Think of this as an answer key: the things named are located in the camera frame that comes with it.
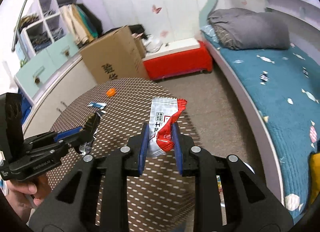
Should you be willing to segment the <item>person's left hand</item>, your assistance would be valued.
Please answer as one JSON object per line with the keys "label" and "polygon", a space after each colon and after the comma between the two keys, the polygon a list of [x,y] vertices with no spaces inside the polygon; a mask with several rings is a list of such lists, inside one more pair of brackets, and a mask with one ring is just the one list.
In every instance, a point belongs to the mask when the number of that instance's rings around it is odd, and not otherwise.
{"label": "person's left hand", "polygon": [[48,177],[45,173],[37,177],[34,183],[22,183],[12,179],[6,181],[6,184],[9,189],[6,199],[24,223],[28,222],[33,209],[27,195],[33,195],[33,204],[39,206],[51,192]]}

